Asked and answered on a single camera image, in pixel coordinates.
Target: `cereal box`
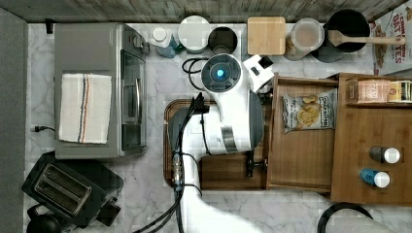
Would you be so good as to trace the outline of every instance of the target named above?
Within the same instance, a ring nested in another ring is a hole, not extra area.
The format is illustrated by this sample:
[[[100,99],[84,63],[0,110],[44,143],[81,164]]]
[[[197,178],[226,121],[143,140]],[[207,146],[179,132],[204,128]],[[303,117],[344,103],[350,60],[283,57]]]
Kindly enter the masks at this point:
[[[406,37],[406,45],[374,45],[374,73],[388,75],[412,69],[412,0],[375,20],[373,37]]]

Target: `wooden spoon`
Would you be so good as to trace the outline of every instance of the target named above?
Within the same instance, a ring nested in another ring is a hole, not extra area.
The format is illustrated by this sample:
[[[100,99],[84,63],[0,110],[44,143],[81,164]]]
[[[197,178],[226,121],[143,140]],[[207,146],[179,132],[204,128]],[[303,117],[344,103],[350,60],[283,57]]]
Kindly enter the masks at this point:
[[[338,30],[328,30],[327,33],[330,42],[336,47],[343,43],[370,43],[398,46],[406,44],[405,37],[347,37]]]

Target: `bag of chips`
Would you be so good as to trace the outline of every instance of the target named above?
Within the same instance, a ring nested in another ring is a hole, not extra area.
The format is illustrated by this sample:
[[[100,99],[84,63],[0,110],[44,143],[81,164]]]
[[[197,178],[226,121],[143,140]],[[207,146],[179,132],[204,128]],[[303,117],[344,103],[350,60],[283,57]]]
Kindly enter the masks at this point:
[[[285,133],[293,130],[334,129],[337,113],[337,89],[291,97],[283,96]]]

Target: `marble countertop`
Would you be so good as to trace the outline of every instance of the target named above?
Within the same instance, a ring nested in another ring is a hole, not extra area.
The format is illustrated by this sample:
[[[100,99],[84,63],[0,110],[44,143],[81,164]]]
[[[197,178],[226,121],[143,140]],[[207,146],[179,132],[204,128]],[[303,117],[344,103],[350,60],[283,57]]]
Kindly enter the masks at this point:
[[[155,24],[130,24],[146,39]],[[178,24],[161,24],[176,33]],[[241,38],[234,55],[246,58],[246,25],[232,25]],[[44,152],[53,150],[53,132],[29,132],[31,125],[53,126],[54,39],[46,34],[44,24],[28,28],[27,131],[25,176]],[[209,50],[204,55],[211,55]],[[139,157],[116,160],[106,164],[124,180],[119,197],[120,214],[114,225],[106,227],[95,221],[75,232],[124,232],[137,230],[163,214],[173,204],[173,190],[163,179],[163,113],[173,100],[197,94],[190,85],[182,63],[190,57],[185,51],[174,59],[158,55],[154,48],[147,57],[148,152]],[[371,46],[351,53],[344,59],[325,64],[312,56],[291,62],[283,56],[270,57],[272,70],[281,76],[325,78],[338,72],[372,74]],[[314,192],[289,189],[269,191],[203,191],[203,200],[224,211],[246,217],[264,232],[314,233],[319,217],[332,205]],[[36,204],[24,196],[24,209]],[[364,206],[375,220],[395,232],[412,232],[410,208]],[[24,224],[29,219],[24,212]],[[173,216],[160,232],[178,232]]]

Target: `striped dish towel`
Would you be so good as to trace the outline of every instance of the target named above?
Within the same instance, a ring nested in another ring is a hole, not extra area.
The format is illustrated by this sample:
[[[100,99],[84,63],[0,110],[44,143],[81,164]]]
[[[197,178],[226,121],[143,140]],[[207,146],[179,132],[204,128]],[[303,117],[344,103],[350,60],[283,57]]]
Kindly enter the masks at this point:
[[[106,144],[112,77],[64,74],[58,138],[82,144]]]

